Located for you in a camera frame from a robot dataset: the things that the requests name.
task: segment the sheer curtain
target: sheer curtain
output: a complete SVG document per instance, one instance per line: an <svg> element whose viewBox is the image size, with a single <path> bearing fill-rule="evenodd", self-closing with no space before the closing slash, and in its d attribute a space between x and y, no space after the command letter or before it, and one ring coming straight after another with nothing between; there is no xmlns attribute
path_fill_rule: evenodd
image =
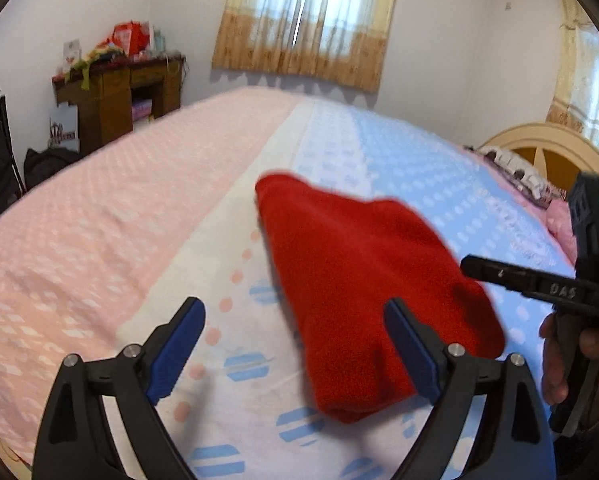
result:
<svg viewBox="0 0 599 480"><path fill-rule="evenodd" d="M599 149L599 32L577 0L562 0L561 66L548 122L580 132Z"/></svg>
<svg viewBox="0 0 599 480"><path fill-rule="evenodd" d="M214 68L379 90L394 0L228 0Z"/></svg>

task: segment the desk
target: desk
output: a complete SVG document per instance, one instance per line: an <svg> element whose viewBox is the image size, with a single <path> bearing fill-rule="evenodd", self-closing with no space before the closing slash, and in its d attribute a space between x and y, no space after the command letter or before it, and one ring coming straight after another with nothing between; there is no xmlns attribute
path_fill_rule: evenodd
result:
<svg viewBox="0 0 599 480"><path fill-rule="evenodd" d="M80 73L68 83L54 78L57 105L78 107L80 152L88 155L133 130L132 102L152 99L159 118L177 110L182 101L184 57L140 62L113 62L90 67L90 85L82 89Z"/></svg>

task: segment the bedsheet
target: bedsheet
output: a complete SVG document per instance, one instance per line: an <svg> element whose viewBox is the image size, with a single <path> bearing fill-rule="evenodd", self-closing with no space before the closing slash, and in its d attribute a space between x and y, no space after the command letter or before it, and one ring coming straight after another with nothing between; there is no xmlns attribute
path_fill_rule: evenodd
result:
<svg viewBox="0 0 599 480"><path fill-rule="evenodd" d="M198 478L391 477L431 407L415 397L348 426L314 408L254 205L254 183L275 169L403 200L458 258L573 275L540 221L434 134L325 100L230 92L107 146L0 218L0 436L16 453L32 460L65 354L116 354L197 296L206 328L158 412ZM550 307L487 291L506 354L524 354L538 379L537 329ZM459 475L482 407L474 403L446 479ZM110 417L129 474L142 478L118 413Z"/></svg>

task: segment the white wall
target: white wall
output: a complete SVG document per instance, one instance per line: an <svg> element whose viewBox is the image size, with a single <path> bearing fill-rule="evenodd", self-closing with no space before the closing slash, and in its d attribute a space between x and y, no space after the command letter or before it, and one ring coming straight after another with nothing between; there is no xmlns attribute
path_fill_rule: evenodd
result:
<svg viewBox="0 0 599 480"><path fill-rule="evenodd" d="M492 0L473 88L450 140L480 145L512 126L546 120L559 70L561 23L559 0Z"/></svg>
<svg viewBox="0 0 599 480"><path fill-rule="evenodd" d="M397 0L377 96L295 76L211 72L226 0L153 0L150 18L167 47L187 56L184 104L246 84L269 85L371 107L446 135L464 110L489 1Z"/></svg>
<svg viewBox="0 0 599 480"><path fill-rule="evenodd" d="M0 14L0 88L6 95L13 150L45 149L51 78L64 42L79 38L86 54L119 22L145 20L150 0L11 0Z"/></svg>

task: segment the curved headboard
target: curved headboard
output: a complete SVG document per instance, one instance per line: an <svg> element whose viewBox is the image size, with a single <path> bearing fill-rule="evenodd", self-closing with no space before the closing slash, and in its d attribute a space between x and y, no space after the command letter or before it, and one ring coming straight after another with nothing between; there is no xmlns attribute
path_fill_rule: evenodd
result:
<svg viewBox="0 0 599 480"><path fill-rule="evenodd" d="M580 134L558 124L510 128L484 142L518 153L553 184L570 190L580 171L599 173L599 151Z"/></svg>

